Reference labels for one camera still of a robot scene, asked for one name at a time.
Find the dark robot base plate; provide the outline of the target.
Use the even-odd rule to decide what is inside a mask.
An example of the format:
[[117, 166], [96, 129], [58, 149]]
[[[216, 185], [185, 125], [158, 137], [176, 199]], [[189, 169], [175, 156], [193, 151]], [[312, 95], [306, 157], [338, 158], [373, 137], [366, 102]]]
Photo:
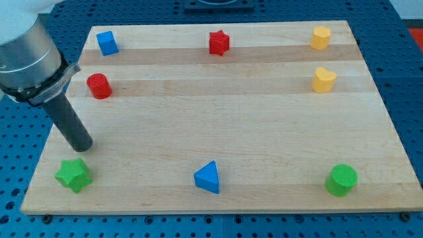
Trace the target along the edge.
[[184, 0], [185, 11], [253, 10], [253, 0]]

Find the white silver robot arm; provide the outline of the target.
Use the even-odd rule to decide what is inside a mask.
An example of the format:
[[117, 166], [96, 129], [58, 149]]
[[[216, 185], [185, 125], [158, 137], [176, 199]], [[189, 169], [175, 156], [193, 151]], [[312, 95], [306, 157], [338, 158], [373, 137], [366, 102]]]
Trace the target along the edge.
[[1, 90], [17, 102], [44, 104], [80, 71], [68, 63], [38, 13], [61, 0], [1, 0]]

